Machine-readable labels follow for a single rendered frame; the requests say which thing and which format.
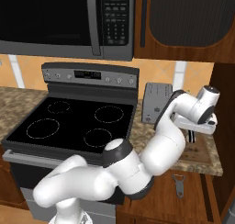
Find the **grey toaster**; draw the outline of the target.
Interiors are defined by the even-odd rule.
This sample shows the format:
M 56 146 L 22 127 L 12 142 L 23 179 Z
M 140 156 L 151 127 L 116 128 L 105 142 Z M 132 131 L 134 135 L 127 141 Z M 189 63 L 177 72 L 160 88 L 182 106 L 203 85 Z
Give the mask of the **grey toaster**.
M 171 84 L 146 83 L 142 101 L 141 121 L 154 124 L 162 113 L 172 92 L 173 86 Z

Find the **wooden cupboard door dark panel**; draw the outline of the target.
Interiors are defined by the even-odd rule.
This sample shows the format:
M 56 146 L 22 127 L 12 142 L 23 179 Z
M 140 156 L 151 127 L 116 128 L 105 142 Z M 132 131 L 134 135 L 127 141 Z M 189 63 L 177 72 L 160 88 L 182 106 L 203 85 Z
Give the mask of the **wooden cupboard door dark panel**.
M 235 0 L 148 0 L 144 48 L 141 7 L 136 0 L 136 58 L 235 63 Z

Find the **wooden base cabinet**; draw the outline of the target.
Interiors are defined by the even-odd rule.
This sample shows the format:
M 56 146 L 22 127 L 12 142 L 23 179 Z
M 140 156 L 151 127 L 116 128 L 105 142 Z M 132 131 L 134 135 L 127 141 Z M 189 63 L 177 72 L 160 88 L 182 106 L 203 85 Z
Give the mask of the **wooden base cabinet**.
M 11 173 L 10 163 L 2 155 L 4 149 L 0 144 L 0 205 L 28 210 L 28 205 Z

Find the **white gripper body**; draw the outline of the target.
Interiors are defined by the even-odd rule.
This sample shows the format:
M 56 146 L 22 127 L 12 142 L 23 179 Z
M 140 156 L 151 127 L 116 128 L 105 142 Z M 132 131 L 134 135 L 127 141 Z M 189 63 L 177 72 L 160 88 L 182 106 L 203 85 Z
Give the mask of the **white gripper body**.
M 203 134 L 212 135 L 218 124 L 217 117 L 212 114 L 211 117 L 204 124 L 196 124 L 179 114 L 173 116 L 173 123 L 180 129 L 187 129 Z

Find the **brown wooden cutting board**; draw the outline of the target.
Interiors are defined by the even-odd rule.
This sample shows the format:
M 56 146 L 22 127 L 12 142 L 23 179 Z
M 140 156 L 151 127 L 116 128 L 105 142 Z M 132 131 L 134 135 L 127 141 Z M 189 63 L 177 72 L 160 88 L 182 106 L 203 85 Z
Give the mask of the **brown wooden cutting board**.
M 186 145 L 185 150 L 180 157 L 181 161 L 206 165 L 211 164 L 207 135 L 196 133 L 194 142 L 190 142 L 188 136 L 185 136 L 185 141 Z

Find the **black and grey stove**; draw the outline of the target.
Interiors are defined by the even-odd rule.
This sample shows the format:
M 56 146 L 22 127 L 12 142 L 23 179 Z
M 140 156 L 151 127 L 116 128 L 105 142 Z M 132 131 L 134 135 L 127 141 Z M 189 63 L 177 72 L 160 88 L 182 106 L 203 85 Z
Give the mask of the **black and grey stove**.
M 100 166 L 103 149 L 111 140 L 129 138 L 138 103 L 140 70 L 78 62 L 46 62 L 41 70 L 48 94 L 4 136 L 4 152 L 61 161 L 78 154 L 89 164 Z M 56 208 L 39 207 L 32 191 L 52 169 L 9 163 L 33 218 L 51 220 Z

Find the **tall wooden cabinet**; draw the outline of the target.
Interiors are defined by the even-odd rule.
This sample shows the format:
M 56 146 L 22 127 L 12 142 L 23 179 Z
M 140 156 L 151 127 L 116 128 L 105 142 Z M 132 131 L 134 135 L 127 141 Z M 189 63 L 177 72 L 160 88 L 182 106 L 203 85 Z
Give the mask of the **tall wooden cabinet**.
M 218 124 L 214 132 L 223 175 L 213 178 L 220 219 L 235 199 L 235 64 L 215 63 L 210 85 L 220 91 L 215 108 Z

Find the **grey metal peeler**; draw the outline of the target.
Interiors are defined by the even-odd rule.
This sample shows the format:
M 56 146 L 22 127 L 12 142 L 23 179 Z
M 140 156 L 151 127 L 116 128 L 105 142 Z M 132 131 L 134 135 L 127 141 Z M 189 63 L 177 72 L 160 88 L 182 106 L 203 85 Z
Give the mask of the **grey metal peeler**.
M 180 174 L 173 174 L 172 178 L 174 179 L 176 195 L 179 198 L 183 198 L 184 197 L 184 181 L 185 181 L 185 176 L 184 175 L 180 175 Z

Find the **black and grey microwave oven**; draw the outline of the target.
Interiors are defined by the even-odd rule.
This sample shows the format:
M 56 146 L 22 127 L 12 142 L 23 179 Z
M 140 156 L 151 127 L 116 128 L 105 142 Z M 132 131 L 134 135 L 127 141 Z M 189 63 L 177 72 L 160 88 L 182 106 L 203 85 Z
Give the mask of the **black and grey microwave oven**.
M 87 0 L 0 0 L 0 53 L 130 61 L 134 8 L 134 0 L 96 0 L 95 56 Z

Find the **open wooden drawer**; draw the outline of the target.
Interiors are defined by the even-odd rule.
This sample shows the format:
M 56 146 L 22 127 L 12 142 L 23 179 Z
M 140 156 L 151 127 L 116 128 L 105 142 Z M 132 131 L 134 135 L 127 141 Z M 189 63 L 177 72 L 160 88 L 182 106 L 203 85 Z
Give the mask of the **open wooden drawer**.
M 185 176 L 183 198 L 176 195 L 173 174 Z M 221 224 L 212 177 L 175 170 L 157 176 L 141 200 L 125 197 L 116 218 L 116 224 Z

